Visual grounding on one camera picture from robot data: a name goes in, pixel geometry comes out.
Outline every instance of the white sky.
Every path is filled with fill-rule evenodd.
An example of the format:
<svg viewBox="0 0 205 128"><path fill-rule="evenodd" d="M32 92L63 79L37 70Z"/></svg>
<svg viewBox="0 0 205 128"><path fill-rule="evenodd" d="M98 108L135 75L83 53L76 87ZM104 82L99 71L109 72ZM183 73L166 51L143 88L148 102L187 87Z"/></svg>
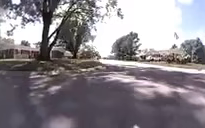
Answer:
<svg viewBox="0 0 205 128"><path fill-rule="evenodd" d="M178 0L190 5L193 0ZM97 25L97 37L93 42L102 56L111 51L113 42L130 31L139 34L141 48L169 49L174 43L180 44L186 37L180 28L182 23L181 9L176 0L119 0L124 19L113 17L106 24ZM2 25L2 36L9 29L8 24ZM180 39L174 39L177 32ZM26 29L17 29L13 38L19 44L21 40L35 43L41 40L42 25L28 25ZM198 32L205 37L205 31Z"/></svg>

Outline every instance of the grass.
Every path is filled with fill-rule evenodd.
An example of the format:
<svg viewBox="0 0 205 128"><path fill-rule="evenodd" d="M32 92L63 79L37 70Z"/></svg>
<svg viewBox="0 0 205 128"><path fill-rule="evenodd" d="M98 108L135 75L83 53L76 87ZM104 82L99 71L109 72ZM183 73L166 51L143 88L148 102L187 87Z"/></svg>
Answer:
<svg viewBox="0 0 205 128"><path fill-rule="evenodd" d="M154 64L159 66L168 66L168 67L176 67L176 68L185 68L185 69L197 69L197 70L205 70L205 64L194 64L194 63L188 63L188 64L168 64L166 62L140 62L140 63L146 63L146 64Z"/></svg>
<svg viewBox="0 0 205 128"><path fill-rule="evenodd" d="M82 71L83 69L92 69L103 67L104 65L96 60L53 60L51 62L35 60L0 60L0 70L6 71L53 71L69 70Z"/></svg>

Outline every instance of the tree trunk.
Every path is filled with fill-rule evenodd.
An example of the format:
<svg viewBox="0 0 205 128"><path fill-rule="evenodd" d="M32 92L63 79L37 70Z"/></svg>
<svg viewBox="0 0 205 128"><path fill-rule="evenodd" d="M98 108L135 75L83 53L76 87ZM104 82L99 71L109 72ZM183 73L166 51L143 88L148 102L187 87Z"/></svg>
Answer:
<svg viewBox="0 0 205 128"><path fill-rule="evenodd" d="M77 56L77 52L78 52L78 51L74 51L74 52L73 52L72 59L77 59L77 57L78 57L78 56Z"/></svg>
<svg viewBox="0 0 205 128"><path fill-rule="evenodd" d="M59 32L60 32L60 30L58 30L57 32L56 32L56 35L55 35L55 38L54 38L54 40L52 41L52 43L49 45L49 47L48 47L48 56L50 57L50 53L51 53L51 50L52 50L52 48L55 46L55 44L57 43L57 40L58 40L58 37L59 37Z"/></svg>
<svg viewBox="0 0 205 128"><path fill-rule="evenodd" d="M50 60L50 54L48 54L48 34L50 30L51 25L51 18L52 13L51 12L45 12L43 13L43 32L42 32L42 42L40 45L40 54L39 54L39 60L42 61L49 61Z"/></svg>

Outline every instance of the residential street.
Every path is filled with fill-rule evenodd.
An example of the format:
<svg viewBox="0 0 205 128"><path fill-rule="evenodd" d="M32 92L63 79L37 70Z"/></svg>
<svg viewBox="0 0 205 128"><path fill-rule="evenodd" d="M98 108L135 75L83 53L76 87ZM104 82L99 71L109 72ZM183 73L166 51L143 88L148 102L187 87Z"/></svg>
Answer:
<svg viewBox="0 0 205 128"><path fill-rule="evenodd" d="M205 70L100 61L78 75L0 71L0 128L205 128Z"/></svg>

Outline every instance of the sky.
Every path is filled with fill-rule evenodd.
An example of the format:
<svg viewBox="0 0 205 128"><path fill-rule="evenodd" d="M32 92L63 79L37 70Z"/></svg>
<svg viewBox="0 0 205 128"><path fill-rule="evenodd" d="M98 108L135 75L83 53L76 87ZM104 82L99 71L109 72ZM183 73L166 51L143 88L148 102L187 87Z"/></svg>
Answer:
<svg viewBox="0 0 205 128"><path fill-rule="evenodd" d="M185 39L200 37L205 44L205 0L118 0L124 19L112 17L97 24L97 37L93 42L102 56L110 54L115 40L131 31L139 34L141 47L157 50L178 46ZM1 35L9 29L8 21L1 26ZM27 25L16 29L15 43L41 40L42 25Z"/></svg>

